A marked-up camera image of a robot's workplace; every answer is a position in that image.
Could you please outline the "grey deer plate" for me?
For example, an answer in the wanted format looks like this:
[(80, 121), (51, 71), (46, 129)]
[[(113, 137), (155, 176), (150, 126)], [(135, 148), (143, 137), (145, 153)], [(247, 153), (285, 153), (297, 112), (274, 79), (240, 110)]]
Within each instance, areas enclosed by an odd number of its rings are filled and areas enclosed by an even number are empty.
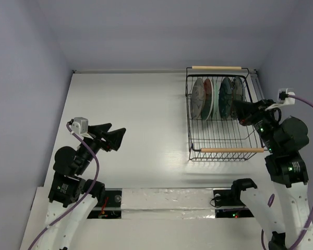
[(193, 120), (197, 120), (202, 112), (205, 103), (205, 91), (202, 78), (198, 78), (191, 92), (191, 116)]

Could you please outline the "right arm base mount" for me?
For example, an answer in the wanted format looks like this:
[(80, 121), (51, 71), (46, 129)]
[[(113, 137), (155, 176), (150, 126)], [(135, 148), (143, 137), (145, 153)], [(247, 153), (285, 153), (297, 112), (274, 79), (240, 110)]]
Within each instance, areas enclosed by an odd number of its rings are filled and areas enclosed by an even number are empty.
[(230, 189), (214, 189), (210, 205), (216, 218), (253, 218), (252, 212), (233, 197)]

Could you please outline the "dark teal blossom plate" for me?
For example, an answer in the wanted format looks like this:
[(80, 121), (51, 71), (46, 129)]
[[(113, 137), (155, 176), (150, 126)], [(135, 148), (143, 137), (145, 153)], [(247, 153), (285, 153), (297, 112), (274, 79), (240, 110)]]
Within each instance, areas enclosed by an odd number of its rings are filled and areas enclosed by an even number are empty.
[(219, 112), (222, 119), (227, 119), (231, 113), (232, 87), (229, 77), (225, 77), (219, 90)]

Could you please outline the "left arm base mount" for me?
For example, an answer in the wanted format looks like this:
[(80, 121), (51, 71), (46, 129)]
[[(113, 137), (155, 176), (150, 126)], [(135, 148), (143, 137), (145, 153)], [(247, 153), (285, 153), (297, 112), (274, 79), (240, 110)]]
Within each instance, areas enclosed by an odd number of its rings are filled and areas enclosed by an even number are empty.
[(106, 189), (103, 201), (98, 202), (88, 219), (120, 219), (122, 217), (122, 189)]

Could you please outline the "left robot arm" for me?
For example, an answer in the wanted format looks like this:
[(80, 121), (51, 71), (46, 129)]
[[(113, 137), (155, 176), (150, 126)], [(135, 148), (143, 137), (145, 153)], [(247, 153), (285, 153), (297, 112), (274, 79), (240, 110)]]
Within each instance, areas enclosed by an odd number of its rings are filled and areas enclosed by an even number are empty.
[(79, 142), (77, 149), (64, 146), (54, 156), (54, 175), (49, 191), (45, 234), (37, 249), (72, 249), (82, 224), (95, 206), (105, 207), (109, 198), (105, 185), (97, 180), (99, 150), (119, 150), (125, 128), (111, 130), (112, 124), (90, 126), (76, 117), (66, 128)]

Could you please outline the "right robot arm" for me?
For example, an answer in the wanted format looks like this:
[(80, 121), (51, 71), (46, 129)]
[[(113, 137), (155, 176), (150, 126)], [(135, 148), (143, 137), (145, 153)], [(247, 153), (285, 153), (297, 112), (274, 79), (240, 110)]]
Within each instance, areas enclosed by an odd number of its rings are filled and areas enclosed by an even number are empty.
[(296, 117), (277, 120), (272, 100), (234, 101), (238, 121), (253, 126), (269, 151), (265, 164), (282, 211), (279, 220), (250, 178), (232, 183), (230, 199), (244, 204), (261, 226), (269, 249), (313, 249), (313, 205), (309, 206), (308, 173), (299, 151), (309, 143), (307, 126)]

